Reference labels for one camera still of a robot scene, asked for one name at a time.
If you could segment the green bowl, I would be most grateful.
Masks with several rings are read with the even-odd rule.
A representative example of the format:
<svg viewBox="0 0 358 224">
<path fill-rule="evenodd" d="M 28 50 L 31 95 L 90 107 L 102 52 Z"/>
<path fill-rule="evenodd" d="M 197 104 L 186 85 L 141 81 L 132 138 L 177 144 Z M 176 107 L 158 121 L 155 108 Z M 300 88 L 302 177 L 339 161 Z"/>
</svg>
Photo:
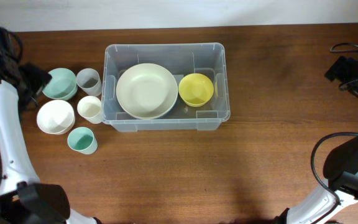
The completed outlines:
<svg viewBox="0 0 358 224">
<path fill-rule="evenodd" d="M 48 72 L 52 79 L 43 94 L 53 100 L 69 100 L 77 92 L 76 75 L 67 68 L 55 68 Z"/>
</svg>

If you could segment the yellow bowl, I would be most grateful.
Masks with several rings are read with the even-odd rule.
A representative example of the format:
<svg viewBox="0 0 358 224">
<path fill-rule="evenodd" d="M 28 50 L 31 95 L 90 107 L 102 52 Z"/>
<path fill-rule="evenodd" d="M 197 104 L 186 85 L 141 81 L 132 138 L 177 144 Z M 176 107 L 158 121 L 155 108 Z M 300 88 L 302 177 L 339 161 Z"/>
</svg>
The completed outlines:
<svg viewBox="0 0 358 224">
<path fill-rule="evenodd" d="M 200 107 L 212 98 L 214 85 L 206 75 L 191 73 L 181 79 L 178 93 L 188 106 Z"/>
</svg>

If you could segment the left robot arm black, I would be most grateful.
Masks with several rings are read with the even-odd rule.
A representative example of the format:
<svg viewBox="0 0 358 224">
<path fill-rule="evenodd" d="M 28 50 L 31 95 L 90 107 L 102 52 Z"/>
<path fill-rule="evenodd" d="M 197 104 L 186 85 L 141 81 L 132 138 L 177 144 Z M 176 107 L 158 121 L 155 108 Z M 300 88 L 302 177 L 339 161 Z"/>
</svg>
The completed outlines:
<svg viewBox="0 0 358 224">
<path fill-rule="evenodd" d="M 0 223 L 99 223 L 71 209 L 60 185 L 42 184 L 29 159 L 20 113 L 52 76 L 21 64 L 23 46 L 0 27 Z"/>
</svg>

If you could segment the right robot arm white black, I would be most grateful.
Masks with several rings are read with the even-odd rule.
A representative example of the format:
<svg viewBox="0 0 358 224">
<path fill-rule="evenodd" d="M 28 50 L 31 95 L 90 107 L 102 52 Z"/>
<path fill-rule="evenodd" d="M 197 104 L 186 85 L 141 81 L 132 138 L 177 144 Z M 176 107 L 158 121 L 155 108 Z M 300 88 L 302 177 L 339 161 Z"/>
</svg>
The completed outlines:
<svg viewBox="0 0 358 224">
<path fill-rule="evenodd" d="M 358 45 L 354 44 L 350 51 L 358 53 Z M 341 56 L 324 76 L 332 82 L 339 80 L 341 91 L 358 97 L 358 59 Z M 349 136 L 350 140 L 328 154 L 324 177 L 320 178 L 315 168 L 316 152 L 323 142 L 339 136 Z M 274 223 L 329 223 L 343 208 L 358 202 L 358 132 L 332 133 L 321 138 L 311 152 L 310 166 L 319 185 L 300 204 L 275 217 Z"/>
</svg>

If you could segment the grey cup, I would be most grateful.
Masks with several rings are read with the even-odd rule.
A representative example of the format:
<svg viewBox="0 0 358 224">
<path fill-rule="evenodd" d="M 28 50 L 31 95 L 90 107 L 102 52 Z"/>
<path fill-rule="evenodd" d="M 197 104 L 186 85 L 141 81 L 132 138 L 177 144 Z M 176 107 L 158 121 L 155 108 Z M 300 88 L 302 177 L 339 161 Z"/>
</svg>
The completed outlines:
<svg viewBox="0 0 358 224">
<path fill-rule="evenodd" d="M 84 68 L 76 76 L 76 84 L 88 95 L 99 96 L 102 83 L 99 73 L 93 68 Z"/>
</svg>

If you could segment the cream cup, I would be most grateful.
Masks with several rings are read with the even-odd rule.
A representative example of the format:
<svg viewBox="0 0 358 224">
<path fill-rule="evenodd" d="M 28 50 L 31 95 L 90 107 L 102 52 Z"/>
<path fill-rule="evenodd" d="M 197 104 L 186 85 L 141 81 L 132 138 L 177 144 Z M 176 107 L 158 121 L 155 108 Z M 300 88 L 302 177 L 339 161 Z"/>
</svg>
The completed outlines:
<svg viewBox="0 0 358 224">
<path fill-rule="evenodd" d="M 92 124 L 99 124 L 103 121 L 101 100 L 95 96 L 83 97 L 77 104 L 77 111 L 80 116 Z"/>
</svg>

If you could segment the white bowl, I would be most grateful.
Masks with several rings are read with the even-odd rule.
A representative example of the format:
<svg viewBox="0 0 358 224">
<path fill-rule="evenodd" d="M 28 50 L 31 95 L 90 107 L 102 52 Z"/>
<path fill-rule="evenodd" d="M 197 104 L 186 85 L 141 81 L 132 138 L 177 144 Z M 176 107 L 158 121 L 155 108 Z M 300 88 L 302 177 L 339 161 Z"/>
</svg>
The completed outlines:
<svg viewBox="0 0 358 224">
<path fill-rule="evenodd" d="M 74 123 L 74 109 L 67 101 L 49 101 L 37 113 L 37 126 L 47 134 L 65 134 L 74 126 Z"/>
</svg>

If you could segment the cream plate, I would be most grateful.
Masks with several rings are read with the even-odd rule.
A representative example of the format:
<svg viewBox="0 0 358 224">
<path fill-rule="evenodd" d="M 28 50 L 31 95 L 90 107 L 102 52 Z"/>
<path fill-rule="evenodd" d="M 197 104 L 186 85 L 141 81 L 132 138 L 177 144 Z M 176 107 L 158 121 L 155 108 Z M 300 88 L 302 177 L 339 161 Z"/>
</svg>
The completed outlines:
<svg viewBox="0 0 358 224">
<path fill-rule="evenodd" d="M 116 96 L 121 108 L 137 119 L 167 114 L 178 98 L 178 85 L 170 71 L 154 63 L 127 69 L 119 78 Z"/>
</svg>

